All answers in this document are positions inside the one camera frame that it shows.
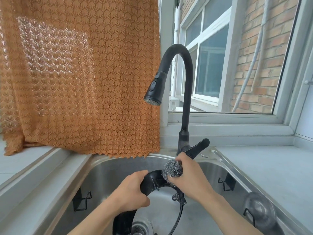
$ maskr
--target faucet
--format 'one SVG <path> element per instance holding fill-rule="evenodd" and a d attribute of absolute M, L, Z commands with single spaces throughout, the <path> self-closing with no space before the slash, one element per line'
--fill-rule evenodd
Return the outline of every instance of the faucet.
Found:
<path fill-rule="evenodd" d="M 189 114 L 191 104 L 192 84 L 194 77 L 193 62 L 189 51 L 182 44 L 173 44 L 170 46 L 162 57 L 159 70 L 156 73 L 153 81 L 151 82 L 144 100 L 154 106 L 159 106 L 162 103 L 162 97 L 165 88 L 166 77 L 170 69 L 171 63 L 175 55 L 179 54 L 185 64 L 186 77 L 185 77 L 185 96 L 184 106 L 182 110 L 182 129 L 178 134 L 178 148 L 176 155 L 185 152 L 191 159 L 194 159 L 202 150 L 207 148 L 210 141 L 205 138 L 197 145 L 191 147 L 189 145 Z"/>

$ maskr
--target curtain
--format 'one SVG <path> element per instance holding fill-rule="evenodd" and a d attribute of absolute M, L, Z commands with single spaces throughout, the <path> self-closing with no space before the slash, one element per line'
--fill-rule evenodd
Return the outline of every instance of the curtain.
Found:
<path fill-rule="evenodd" d="M 6 155 L 159 151 L 159 108 L 143 101 L 160 63 L 158 0 L 1 0 L 0 45 Z"/>

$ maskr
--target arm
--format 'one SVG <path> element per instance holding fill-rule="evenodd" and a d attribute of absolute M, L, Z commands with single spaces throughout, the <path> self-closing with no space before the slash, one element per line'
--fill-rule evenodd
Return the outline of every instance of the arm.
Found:
<path fill-rule="evenodd" d="M 120 213 L 149 206 L 149 198 L 140 191 L 140 183 L 147 173 L 147 170 L 137 171 L 127 176 L 119 187 L 68 235 L 100 235 Z"/>
<path fill-rule="evenodd" d="M 263 235 L 213 190 L 197 162 L 185 153 L 179 154 L 176 160 L 182 162 L 183 174 L 181 177 L 168 177 L 168 180 L 188 197 L 198 201 L 224 235 Z"/>

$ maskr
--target drain strainer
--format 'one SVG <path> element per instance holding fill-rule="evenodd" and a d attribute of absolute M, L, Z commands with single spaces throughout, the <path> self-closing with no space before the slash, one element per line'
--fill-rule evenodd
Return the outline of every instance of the drain strainer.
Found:
<path fill-rule="evenodd" d="M 131 235 L 153 235 L 150 221 L 144 217 L 135 217 L 131 226 Z"/>

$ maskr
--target faucet handle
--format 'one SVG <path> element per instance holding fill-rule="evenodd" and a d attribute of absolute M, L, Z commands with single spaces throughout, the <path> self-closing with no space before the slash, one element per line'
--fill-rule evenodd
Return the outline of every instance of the faucet handle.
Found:
<path fill-rule="evenodd" d="M 209 145 L 210 145 L 210 140 L 205 138 L 193 147 L 187 147 L 187 146 L 183 147 L 182 152 L 185 152 L 187 156 L 189 156 L 191 159 L 194 159 L 201 151 L 206 149 Z"/>

